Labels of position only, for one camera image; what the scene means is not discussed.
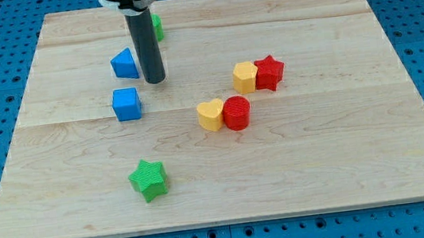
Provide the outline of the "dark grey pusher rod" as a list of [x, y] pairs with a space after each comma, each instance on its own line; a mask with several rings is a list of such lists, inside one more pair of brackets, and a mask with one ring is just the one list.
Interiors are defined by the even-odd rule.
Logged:
[[165, 80], [165, 66], [150, 10], [144, 10], [139, 15], [125, 17], [125, 19], [146, 82], [160, 84]]

